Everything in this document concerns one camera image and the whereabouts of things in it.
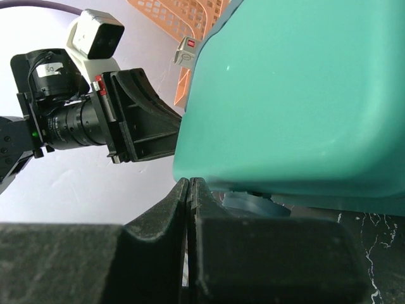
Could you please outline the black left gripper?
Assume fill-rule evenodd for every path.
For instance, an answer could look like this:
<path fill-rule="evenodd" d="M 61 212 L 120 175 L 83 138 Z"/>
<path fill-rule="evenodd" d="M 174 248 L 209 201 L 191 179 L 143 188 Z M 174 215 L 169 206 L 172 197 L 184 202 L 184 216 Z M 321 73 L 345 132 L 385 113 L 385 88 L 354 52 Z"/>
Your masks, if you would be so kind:
<path fill-rule="evenodd" d="M 107 146 L 116 162 L 174 155 L 182 117 L 159 97 L 143 69 L 109 75 L 118 123 L 107 112 L 102 76 L 89 84 L 64 49 L 18 54 L 10 65 L 23 113 L 9 118 L 10 163 L 88 146 Z"/>

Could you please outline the teal medicine kit box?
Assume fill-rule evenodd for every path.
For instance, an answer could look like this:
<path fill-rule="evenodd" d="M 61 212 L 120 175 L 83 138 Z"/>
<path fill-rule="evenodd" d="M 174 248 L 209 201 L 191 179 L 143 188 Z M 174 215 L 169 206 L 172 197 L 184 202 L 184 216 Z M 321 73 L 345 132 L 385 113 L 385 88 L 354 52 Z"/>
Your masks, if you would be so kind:
<path fill-rule="evenodd" d="M 404 2 L 232 1 L 197 51 L 173 176 L 404 215 Z"/>

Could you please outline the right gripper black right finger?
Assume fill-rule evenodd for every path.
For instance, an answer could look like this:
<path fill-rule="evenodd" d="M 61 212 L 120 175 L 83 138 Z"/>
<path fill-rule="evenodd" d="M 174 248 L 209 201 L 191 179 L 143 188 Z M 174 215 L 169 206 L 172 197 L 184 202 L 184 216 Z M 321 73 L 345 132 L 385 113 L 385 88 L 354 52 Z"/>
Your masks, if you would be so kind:
<path fill-rule="evenodd" d="M 192 303 L 361 303 L 368 276 L 349 233 L 320 218 L 236 217 L 202 178 L 189 189 Z"/>

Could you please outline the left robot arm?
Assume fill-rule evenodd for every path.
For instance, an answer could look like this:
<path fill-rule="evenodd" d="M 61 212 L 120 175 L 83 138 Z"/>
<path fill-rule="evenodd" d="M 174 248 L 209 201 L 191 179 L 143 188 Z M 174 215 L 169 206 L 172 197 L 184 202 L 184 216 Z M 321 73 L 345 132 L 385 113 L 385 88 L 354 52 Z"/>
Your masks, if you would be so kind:
<path fill-rule="evenodd" d="M 18 54 L 10 65 L 23 115 L 1 118 L 2 189 L 56 150 L 105 146 L 113 163 L 174 154 L 182 118 L 143 69 L 103 72 L 89 84 L 63 49 Z"/>

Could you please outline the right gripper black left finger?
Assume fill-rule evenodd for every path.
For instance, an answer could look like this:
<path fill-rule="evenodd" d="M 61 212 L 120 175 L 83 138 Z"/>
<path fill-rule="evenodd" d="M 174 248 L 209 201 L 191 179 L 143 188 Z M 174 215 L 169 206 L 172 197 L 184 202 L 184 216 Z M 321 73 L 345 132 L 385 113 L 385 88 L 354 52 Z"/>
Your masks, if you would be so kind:
<path fill-rule="evenodd" d="M 2 303 L 178 303 L 189 181 L 126 225 L 2 224 Z"/>

